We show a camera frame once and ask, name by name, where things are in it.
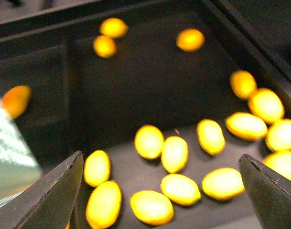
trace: black tray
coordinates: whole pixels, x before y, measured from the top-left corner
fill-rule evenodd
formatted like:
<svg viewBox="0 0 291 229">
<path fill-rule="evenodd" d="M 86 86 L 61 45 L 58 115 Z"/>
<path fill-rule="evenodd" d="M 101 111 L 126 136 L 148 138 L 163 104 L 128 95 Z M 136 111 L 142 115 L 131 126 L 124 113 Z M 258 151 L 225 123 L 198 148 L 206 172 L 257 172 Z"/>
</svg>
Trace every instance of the black tray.
<svg viewBox="0 0 291 229">
<path fill-rule="evenodd" d="M 112 16 L 123 19 L 129 32 L 116 40 L 117 54 L 105 60 L 95 55 L 92 42 L 100 23 Z M 198 52 L 185 53 L 175 39 L 190 27 L 206 40 Z M 134 149 L 134 135 L 144 124 L 157 126 L 165 137 L 176 135 L 175 128 L 180 132 L 189 145 L 181 173 L 199 186 L 216 168 L 238 169 L 243 153 L 259 160 L 269 153 L 263 141 L 245 142 L 225 128 L 226 117 L 248 112 L 229 86 L 237 69 L 275 91 L 291 118 L 291 83 L 208 0 L 132 3 L 0 40 L 0 94 L 23 83 L 33 89 L 31 106 L 16 123 L 45 171 L 76 150 L 85 158 L 97 149 L 109 154 L 111 178 L 124 197 L 112 228 L 150 228 L 133 215 L 129 198 L 143 189 L 160 191 L 167 174 L 159 160 L 144 160 Z M 195 128 L 203 118 L 218 121 L 224 131 L 226 147 L 216 157 L 198 144 Z M 90 228 L 85 208 L 92 191 L 82 183 L 72 228 Z M 253 214 L 245 193 L 225 203 L 203 194 L 194 206 L 174 209 L 174 220 L 160 228 L 210 228 Z"/>
</svg>

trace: orange fruit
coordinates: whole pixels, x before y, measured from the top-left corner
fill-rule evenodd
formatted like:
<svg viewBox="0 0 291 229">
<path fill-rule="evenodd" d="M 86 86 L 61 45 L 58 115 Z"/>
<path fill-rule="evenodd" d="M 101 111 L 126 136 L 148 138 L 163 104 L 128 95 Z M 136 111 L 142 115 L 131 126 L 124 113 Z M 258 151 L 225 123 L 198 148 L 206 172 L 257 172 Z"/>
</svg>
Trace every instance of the orange fruit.
<svg viewBox="0 0 291 229">
<path fill-rule="evenodd" d="M 247 71 L 235 71 L 231 74 L 229 81 L 235 95 L 243 100 L 249 99 L 257 90 L 255 78 Z"/>
<path fill-rule="evenodd" d="M 128 30 L 128 26 L 119 18 L 108 18 L 102 22 L 99 31 L 101 34 L 111 38 L 123 37 Z"/>
<path fill-rule="evenodd" d="M 158 128 L 152 125 L 142 126 L 135 136 L 136 150 L 146 159 L 156 159 L 160 157 L 163 142 L 163 134 Z"/>
<path fill-rule="evenodd" d="M 197 29 L 186 29 L 181 31 L 176 40 L 177 46 L 185 52 L 193 52 L 200 49 L 204 42 L 204 35 Z"/>
<path fill-rule="evenodd" d="M 101 35 L 93 41 L 93 49 L 99 57 L 110 58 L 116 54 L 117 46 L 112 38 Z"/>
<path fill-rule="evenodd" d="M 12 119 L 16 119 L 26 110 L 30 97 L 31 89 L 29 86 L 16 86 L 2 97 L 1 106 Z"/>
</svg>

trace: yellow fruit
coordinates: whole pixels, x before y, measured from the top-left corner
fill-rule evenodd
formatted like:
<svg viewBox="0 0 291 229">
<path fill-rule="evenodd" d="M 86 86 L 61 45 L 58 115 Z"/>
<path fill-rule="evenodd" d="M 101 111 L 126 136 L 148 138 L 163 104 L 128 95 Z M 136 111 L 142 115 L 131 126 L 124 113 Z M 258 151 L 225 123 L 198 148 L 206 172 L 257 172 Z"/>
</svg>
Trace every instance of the yellow fruit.
<svg viewBox="0 0 291 229">
<path fill-rule="evenodd" d="M 241 174 L 234 168 L 219 168 L 208 173 L 202 187 L 206 195 L 219 201 L 229 200 L 244 192 Z"/>
<path fill-rule="evenodd" d="M 167 198 L 182 206 L 190 206 L 201 199 L 197 184 L 181 174 L 166 175 L 160 188 Z"/>
<path fill-rule="evenodd" d="M 101 35 L 93 41 L 93 49 L 99 57 L 110 58 L 116 53 L 117 46 L 112 38 Z"/>
<path fill-rule="evenodd" d="M 102 150 L 94 151 L 85 161 L 84 179 L 87 184 L 97 187 L 110 176 L 110 159 Z"/>
<path fill-rule="evenodd" d="M 120 187 L 115 181 L 100 184 L 90 195 L 86 219 L 93 229 L 105 229 L 113 225 L 119 215 L 122 202 Z"/>
<path fill-rule="evenodd" d="M 291 150 L 291 119 L 275 122 L 268 130 L 265 143 L 271 151 Z"/>
<path fill-rule="evenodd" d="M 264 159 L 263 163 L 285 178 L 291 180 L 291 151 L 282 150 L 272 153 Z"/>
<path fill-rule="evenodd" d="M 227 129 L 235 136 L 247 141 L 255 141 L 265 136 L 265 122 L 249 113 L 236 112 L 225 119 Z"/>
<path fill-rule="evenodd" d="M 204 35 L 197 29 L 186 29 L 181 31 L 176 40 L 177 46 L 185 52 L 193 52 L 200 49 L 204 42 Z"/>
<path fill-rule="evenodd" d="M 130 206 L 139 220 L 154 226 L 166 224 L 174 216 L 170 200 L 165 195 L 151 190 L 135 193 L 130 199 Z"/>
<path fill-rule="evenodd" d="M 168 137 L 163 143 L 161 162 L 169 173 L 182 170 L 188 160 L 188 144 L 181 137 Z"/>
<path fill-rule="evenodd" d="M 29 86 L 13 87 L 2 97 L 1 106 L 12 119 L 16 119 L 25 112 L 30 97 L 31 89 Z"/>
<path fill-rule="evenodd" d="M 146 159 L 160 157 L 163 142 L 163 134 L 158 128 L 152 125 L 144 125 L 137 131 L 135 136 L 136 150 Z"/>
<path fill-rule="evenodd" d="M 101 34 L 111 38 L 123 37 L 128 30 L 124 21 L 118 18 L 108 18 L 102 22 L 99 31 Z"/>
<path fill-rule="evenodd" d="M 200 146 L 208 154 L 215 156 L 225 147 L 225 139 L 220 125 L 210 119 L 203 119 L 196 128 Z"/>
<path fill-rule="evenodd" d="M 254 77 L 247 71 L 235 71 L 229 80 L 233 92 L 240 99 L 247 100 L 257 90 Z"/>
<path fill-rule="evenodd" d="M 284 107 L 279 97 L 267 88 L 260 88 L 252 94 L 248 106 L 253 115 L 267 124 L 272 124 L 284 116 Z"/>
</svg>

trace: black bin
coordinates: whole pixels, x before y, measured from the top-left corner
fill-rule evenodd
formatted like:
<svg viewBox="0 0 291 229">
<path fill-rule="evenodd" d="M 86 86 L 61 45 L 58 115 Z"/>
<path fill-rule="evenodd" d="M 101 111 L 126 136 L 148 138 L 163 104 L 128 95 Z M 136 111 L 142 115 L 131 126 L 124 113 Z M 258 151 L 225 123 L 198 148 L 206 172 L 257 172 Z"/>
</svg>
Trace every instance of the black bin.
<svg viewBox="0 0 291 229">
<path fill-rule="evenodd" d="M 189 160 L 180 173 L 201 186 L 204 176 L 220 167 L 238 169 L 248 153 L 262 160 L 269 154 L 263 140 L 245 142 L 231 135 L 224 119 L 248 112 L 229 85 L 230 74 L 249 71 L 258 87 L 272 89 L 291 118 L 291 83 L 209 0 L 132 1 L 106 10 L 103 2 L 79 18 L 0 38 L 0 94 L 27 84 L 33 97 L 18 119 L 23 136 L 45 172 L 76 150 L 84 157 L 97 149 L 111 159 L 111 179 L 123 192 L 118 221 L 111 228 L 151 228 L 141 223 L 129 206 L 137 191 L 160 191 L 167 174 L 159 160 L 147 161 L 136 152 L 133 139 L 145 124 L 160 128 L 165 138 L 177 135 L 189 146 Z M 116 40 L 118 51 L 101 59 L 92 43 L 101 22 L 123 19 L 128 34 Z M 197 28 L 205 44 L 197 52 L 176 47 L 177 34 Z M 224 151 L 211 157 L 198 144 L 197 123 L 214 119 L 226 139 Z M 93 188 L 82 183 L 72 216 L 72 228 L 88 229 L 87 200 Z M 174 205 L 172 222 L 159 228 L 210 228 L 253 214 L 244 193 L 217 202 L 202 194 L 190 208 Z"/>
</svg>

